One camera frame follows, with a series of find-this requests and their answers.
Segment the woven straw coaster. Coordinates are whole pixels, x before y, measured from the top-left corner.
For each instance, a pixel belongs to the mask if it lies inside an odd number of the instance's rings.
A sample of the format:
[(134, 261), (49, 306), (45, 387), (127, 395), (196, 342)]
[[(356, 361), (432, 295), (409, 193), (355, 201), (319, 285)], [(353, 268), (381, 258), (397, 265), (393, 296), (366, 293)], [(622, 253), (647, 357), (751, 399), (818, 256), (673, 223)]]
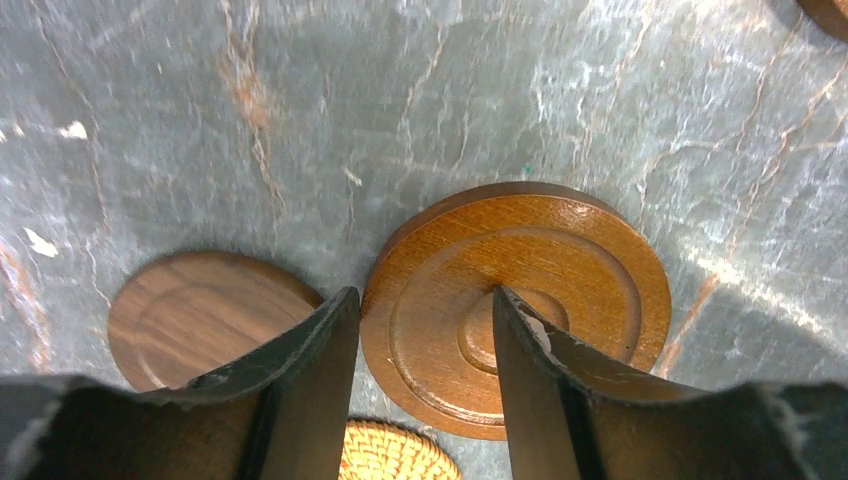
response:
[(395, 424), (346, 423), (339, 479), (459, 480), (458, 465), (431, 439)]

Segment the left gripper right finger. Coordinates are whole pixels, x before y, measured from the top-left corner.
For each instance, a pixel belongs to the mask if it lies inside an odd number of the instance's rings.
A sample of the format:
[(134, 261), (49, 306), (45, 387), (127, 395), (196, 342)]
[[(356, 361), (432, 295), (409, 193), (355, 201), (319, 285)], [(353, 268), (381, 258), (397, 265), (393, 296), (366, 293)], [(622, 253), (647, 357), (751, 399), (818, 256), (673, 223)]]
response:
[(516, 479), (843, 479), (847, 385), (754, 381), (705, 391), (632, 368), (493, 293)]

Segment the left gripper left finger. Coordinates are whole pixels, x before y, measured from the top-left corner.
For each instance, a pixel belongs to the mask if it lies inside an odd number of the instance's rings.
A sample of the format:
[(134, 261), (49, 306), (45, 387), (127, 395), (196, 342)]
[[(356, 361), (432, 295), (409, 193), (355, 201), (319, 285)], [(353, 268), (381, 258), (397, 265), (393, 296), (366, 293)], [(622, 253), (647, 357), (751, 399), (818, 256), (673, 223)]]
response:
[(180, 389), (77, 375), (1, 380), (5, 479), (333, 479), (348, 418), (360, 295)]

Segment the dark walnut coaster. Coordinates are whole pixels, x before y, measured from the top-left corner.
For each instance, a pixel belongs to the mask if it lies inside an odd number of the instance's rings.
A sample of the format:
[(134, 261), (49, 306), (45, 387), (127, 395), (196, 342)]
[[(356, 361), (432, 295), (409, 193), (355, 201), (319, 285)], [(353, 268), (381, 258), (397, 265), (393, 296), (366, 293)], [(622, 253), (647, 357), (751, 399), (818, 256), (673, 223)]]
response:
[(296, 327), (322, 302), (313, 288), (266, 261), (181, 252), (124, 283), (109, 311), (109, 347), (134, 389), (179, 389)]

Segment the wooden coaster three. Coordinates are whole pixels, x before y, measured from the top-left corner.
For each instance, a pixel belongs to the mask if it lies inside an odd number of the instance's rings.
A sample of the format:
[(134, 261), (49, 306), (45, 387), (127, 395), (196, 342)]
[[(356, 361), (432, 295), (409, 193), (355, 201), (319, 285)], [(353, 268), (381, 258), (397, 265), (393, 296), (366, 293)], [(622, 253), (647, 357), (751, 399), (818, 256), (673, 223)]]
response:
[(847, 0), (797, 0), (797, 4), (823, 31), (847, 42)]

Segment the wooden coaster five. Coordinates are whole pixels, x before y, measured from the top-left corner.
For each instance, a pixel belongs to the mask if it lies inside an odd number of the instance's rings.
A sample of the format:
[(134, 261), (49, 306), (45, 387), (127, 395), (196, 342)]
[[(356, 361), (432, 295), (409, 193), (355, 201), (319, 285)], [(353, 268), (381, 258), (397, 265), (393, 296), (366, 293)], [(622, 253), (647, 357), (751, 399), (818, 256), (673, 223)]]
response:
[(634, 368), (652, 369), (662, 353), (667, 275), (620, 213), (561, 185), (484, 185), (409, 219), (371, 270), (362, 346), (394, 403), (447, 433), (505, 438), (492, 325), (500, 285)]

